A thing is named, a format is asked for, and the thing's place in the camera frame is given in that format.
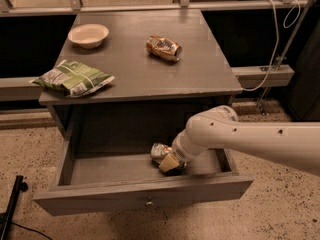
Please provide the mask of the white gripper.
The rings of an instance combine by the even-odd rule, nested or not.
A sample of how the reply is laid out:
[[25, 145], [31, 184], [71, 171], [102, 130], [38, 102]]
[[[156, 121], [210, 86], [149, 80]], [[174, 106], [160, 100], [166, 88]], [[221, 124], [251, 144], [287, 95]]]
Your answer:
[[172, 149], [175, 154], [168, 153], [159, 165], [159, 169], [164, 173], [179, 167], [180, 161], [191, 162], [200, 154], [200, 147], [191, 141], [185, 130], [176, 136]]

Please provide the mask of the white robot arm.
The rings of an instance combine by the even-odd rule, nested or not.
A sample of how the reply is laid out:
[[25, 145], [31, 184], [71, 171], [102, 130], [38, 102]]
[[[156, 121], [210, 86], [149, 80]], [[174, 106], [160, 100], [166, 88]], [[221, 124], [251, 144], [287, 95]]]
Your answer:
[[224, 105], [190, 117], [159, 169], [167, 172], [209, 149], [235, 150], [320, 175], [319, 122], [240, 122]]

